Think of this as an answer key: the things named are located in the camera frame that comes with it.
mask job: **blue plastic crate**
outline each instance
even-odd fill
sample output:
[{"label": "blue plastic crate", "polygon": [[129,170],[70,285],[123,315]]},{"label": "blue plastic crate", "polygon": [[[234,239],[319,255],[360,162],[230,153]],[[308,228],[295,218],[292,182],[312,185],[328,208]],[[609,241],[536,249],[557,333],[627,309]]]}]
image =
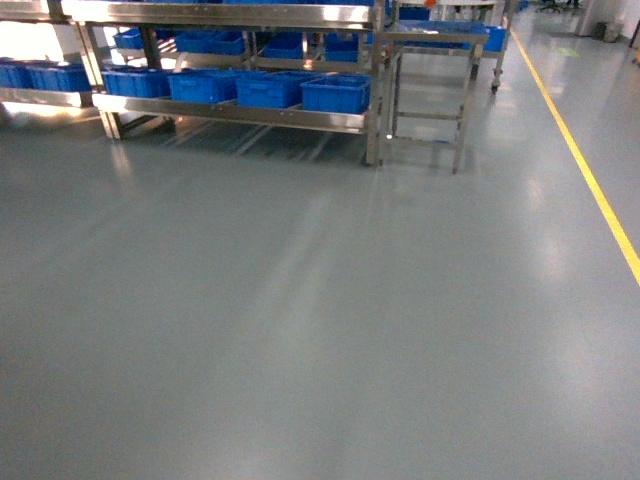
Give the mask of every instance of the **blue plastic crate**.
[{"label": "blue plastic crate", "polygon": [[143,0],[146,3],[222,3],[221,0]]},{"label": "blue plastic crate", "polygon": [[102,72],[109,95],[157,98],[170,94],[167,72],[148,68],[120,67]]},{"label": "blue plastic crate", "polygon": [[400,7],[400,20],[429,20],[430,15],[425,7]]},{"label": "blue plastic crate", "polygon": [[318,0],[321,5],[358,5],[363,7],[373,7],[375,0]]},{"label": "blue plastic crate", "polygon": [[222,0],[222,3],[227,4],[237,4],[237,5],[252,5],[256,3],[261,4],[297,4],[300,3],[299,0]]},{"label": "blue plastic crate", "polygon": [[484,46],[485,51],[501,52],[507,31],[502,27],[487,27],[487,33],[489,34],[489,40]]},{"label": "blue plastic crate", "polygon": [[329,75],[302,84],[302,108],[359,114],[369,107],[370,95],[371,78],[367,75]]},{"label": "blue plastic crate", "polygon": [[169,76],[171,99],[197,103],[232,100],[238,96],[238,79],[259,78],[264,75],[264,72],[245,70],[185,70]]},{"label": "blue plastic crate", "polygon": [[266,58],[302,58],[302,34],[276,35],[264,47],[262,55]]},{"label": "blue plastic crate", "polygon": [[241,32],[187,31],[176,36],[179,52],[242,55],[244,39]]},{"label": "blue plastic crate", "polygon": [[211,53],[217,55],[242,55],[244,39],[241,32],[222,32],[210,43]]},{"label": "blue plastic crate", "polygon": [[297,105],[302,102],[301,85],[321,77],[313,72],[280,72],[261,78],[239,78],[238,105],[262,108]]},{"label": "blue plastic crate", "polygon": [[353,34],[345,37],[330,33],[325,37],[324,58],[330,62],[357,62],[358,36]]},{"label": "blue plastic crate", "polygon": [[0,59],[0,87],[32,88],[31,75],[26,65],[9,59]]},{"label": "blue plastic crate", "polygon": [[186,31],[176,35],[179,52],[212,53],[212,44],[220,32]]},{"label": "blue plastic crate", "polygon": [[324,59],[328,62],[357,62],[358,50],[331,51],[324,52]]},{"label": "blue plastic crate", "polygon": [[88,92],[89,79],[81,64],[27,64],[33,88],[57,92]]},{"label": "blue plastic crate", "polygon": [[116,47],[118,48],[134,50],[142,48],[142,35],[140,35],[140,30],[137,28],[132,28],[126,32],[115,34],[113,36],[113,41],[116,43]]}]

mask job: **floor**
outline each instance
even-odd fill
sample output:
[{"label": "floor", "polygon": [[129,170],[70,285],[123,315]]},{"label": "floor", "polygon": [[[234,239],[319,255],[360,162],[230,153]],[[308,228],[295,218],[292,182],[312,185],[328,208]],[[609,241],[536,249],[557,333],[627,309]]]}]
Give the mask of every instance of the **floor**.
[{"label": "floor", "polygon": [[[516,30],[640,246],[640,70],[574,22]],[[456,176],[8,106],[0,478],[637,480],[638,284],[516,46],[492,68]]]}]

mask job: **shelf leg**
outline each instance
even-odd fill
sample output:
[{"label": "shelf leg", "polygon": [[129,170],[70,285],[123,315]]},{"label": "shelf leg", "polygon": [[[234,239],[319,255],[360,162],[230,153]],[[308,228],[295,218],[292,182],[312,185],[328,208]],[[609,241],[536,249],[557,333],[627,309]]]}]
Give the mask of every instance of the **shelf leg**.
[{"label": "shelf leg", "polygon": [[[391,119],[391,104],[393,97],[393,86],[395,82],[395,42],[389,42],[387,46],[389,58],[385,62],[384,69],[384,93],[382,95],[382,119],[380,128],[380,143],[384,146],[388,145],[387,135],[389,133],[389,122]],[[387,154],[387,148],[380,149],[380,157],[384,160]]]},{"label": "shelf leg", "polygon": [[[100,57],[93,26],[85,22],[73,24],[73,32],[80,44],[80,56],[87,72],[89,83],[93,91],[104,92],[104,80],[100,73]],[[117,113],[100,112],[100,118],[107,137],[120,140],[124,135],[124,128]]]},{"label": "shelf leg", "polygon": [[509,10],[507,12],[505,30],[506,34],[504,36],[504,42],[502,44],[502,50],[500,51],[500,55],[498,55],[498,60],[496,62],[496,69],[494,70],[493,82],[491,82],[491,91],[496,93],[498,91],[498,87],[500,87],[500,76],[502,75],[502,64],[504,63],[504,54],[507,52],[507,46],[509,45],[509,37],[511,35],[511,24],[513,23],[513,16],[516,13],[516,9],[518,8],[519,2],[510,2]]},{"label": "shelf leg", "polygon": [[369,125],[367,128],[368,165],[380,165],[380,60],[382,59],[382,39],[380,32],[384,28],[384,0],[376,0],[373,22],[373,45],[371,48],[371,98],[369,102]]},{"label": "shelf leg", "polygon": [[156,31],[151,27],[141,26],[140,37],[142,37],[142,48],[144,56],[147,58],[147,66],[161,69],[162,62],[160,60],[160,51],[158,50]]},{"label": "shelf leg", "polygon": [[473,102],[473,94],[476,89],[476,83],[478,81],[478,70],[480,69],[480,60],[482,59],[482,45],[475,45],[471,48],[471,54],[469,55],[468,63],[468,76],[464,86],[464,99],[460,106],[460,118],[458,120],[458,130],[455,136],[455,155],[453,157],[453,174],[458,172],[460,166],[460,159],[462,158],[462,152],[464,151],[464,137],[467,133],[467,127],[469,126],[469,112],[471,110],[471,103]]},{"label": "shelf leg", "polygon": [[394,90],[393,90],[393,116],[391,118],[391,135],[394,137],[398,133],[398,109],[400,105],[400,72],[402,71],[402,52],[398,57],[398,63],[396,64],[394,75]]}]

